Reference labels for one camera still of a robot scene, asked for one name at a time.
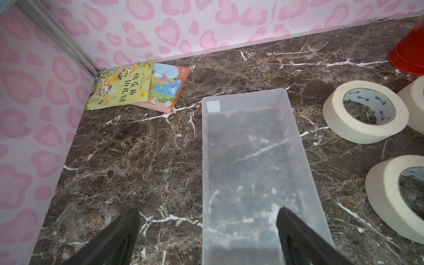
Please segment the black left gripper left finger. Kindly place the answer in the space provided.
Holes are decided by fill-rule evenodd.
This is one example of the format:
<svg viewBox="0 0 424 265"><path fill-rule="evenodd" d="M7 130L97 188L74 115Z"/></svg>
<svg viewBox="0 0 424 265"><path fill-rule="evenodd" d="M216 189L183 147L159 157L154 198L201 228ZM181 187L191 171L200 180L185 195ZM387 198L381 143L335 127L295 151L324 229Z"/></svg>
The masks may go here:
<svg viewBox="0 0 424 265"><path fill-rule="evenodd" d="M140 228L140 214L132 208L118 216L64 265L128 265Z"/></svg>

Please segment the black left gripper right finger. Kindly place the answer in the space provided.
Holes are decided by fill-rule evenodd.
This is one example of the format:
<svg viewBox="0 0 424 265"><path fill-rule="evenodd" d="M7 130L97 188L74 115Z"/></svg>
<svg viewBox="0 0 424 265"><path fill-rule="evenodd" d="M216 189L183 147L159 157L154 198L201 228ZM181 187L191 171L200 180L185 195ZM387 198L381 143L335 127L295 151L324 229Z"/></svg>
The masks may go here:
<svg viewBox="0 0 424 265"><path fill-rule="evenodd" d="M352 264L288 208L280 208L276 227L287 265Z"/></svg>

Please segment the cream masking tape roll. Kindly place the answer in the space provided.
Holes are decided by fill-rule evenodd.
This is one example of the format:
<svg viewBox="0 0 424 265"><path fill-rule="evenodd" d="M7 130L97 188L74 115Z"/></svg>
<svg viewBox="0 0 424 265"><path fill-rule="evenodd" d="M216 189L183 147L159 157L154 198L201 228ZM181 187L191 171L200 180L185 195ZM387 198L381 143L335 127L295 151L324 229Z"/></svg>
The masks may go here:
<svg viewBox="0 0 424 265"><path fill-rule="evenodd" d="M408 176L424 182L424 157L399 156L373 166L365 178L365 191L377 215L400 236L424 243L424 220L401 196L399 180Z"/></svg>
<svg viewBox="0 0 424 265"><path fill-rule="evenodd" d="M424 76L407 85L397 95L403 100L409 111L407 125L424 134Z"/></svg>
<svg viewBox="0 0 424 265"><path fill-rule="evenodd" d="M373 144L405 129L409 111L389 88L369 82L350 81L338 86L322 109L328 127L357 144Z"/></svg>

